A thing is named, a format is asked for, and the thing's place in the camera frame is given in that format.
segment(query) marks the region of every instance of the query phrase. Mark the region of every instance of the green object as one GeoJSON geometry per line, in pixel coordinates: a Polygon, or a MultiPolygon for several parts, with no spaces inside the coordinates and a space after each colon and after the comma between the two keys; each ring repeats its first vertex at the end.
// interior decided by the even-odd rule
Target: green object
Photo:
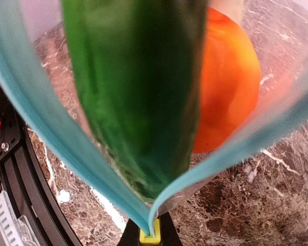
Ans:
{"type": "Polygon", "coordinates": [[[92,132],[108,145],[132,189],[152,201],[188,170],[199,118],[205,8],[196,1],[62,5],[76,88],[92,132]]]}

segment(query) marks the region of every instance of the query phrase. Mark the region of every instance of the orange object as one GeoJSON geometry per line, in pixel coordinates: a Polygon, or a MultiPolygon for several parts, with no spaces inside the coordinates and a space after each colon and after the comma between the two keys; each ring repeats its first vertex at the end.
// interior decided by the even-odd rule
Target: orange object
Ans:
{"type": "Polygon", "coordinates": [[[201,72],[200,126],[193,153],[221,145],[256,107],[261,70],[246,32],[208,8],[201,72]]]}

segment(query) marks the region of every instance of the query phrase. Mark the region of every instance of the tomato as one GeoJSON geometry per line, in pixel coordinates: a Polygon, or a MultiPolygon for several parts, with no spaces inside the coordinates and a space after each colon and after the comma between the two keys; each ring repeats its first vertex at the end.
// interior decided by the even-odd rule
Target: tomato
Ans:
{"type": "Polygon", "coordinates": [[[246,32],[208,8],[200,81],[200,125],[193,153],[221,145],[256,107],[261,69],[246,32]]]}

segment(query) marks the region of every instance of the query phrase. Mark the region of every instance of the marble table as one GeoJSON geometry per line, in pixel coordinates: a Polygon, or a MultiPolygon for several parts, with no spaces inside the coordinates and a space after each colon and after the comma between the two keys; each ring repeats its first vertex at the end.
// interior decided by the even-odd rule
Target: marble table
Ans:
{"type": "MultiPolygon", "coordinates": [[[[262,67],[261,95],[274,90],[285,71],[301,71],[296,59],[308,64],[308,12],[292,1],[245,1],[242,26],[262,67]]],[[[90,133],[63,27],[45,33],[34,46],[62,105],[90,133]]],[[[29,133],[51,190],[82,244],[116,245],[127,217],[29,133]]],[[[193,164],[206,156],[193,156],[193,164]]],[[[185,246],[308,245],[308,124],[220,173],[171,216],[185,246]]]]}

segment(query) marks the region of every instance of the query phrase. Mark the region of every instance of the bolt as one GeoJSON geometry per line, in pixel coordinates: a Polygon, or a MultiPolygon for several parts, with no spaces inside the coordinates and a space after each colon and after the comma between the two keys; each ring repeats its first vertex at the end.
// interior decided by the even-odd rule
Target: bolt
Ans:
{"type": "Polygon", "coordinates": [[[1,149],[4,151],[4,152],[7,152],[9,150],[9,144],[7,144],[6,142],[3,142],[1,144],[1,149]]]}

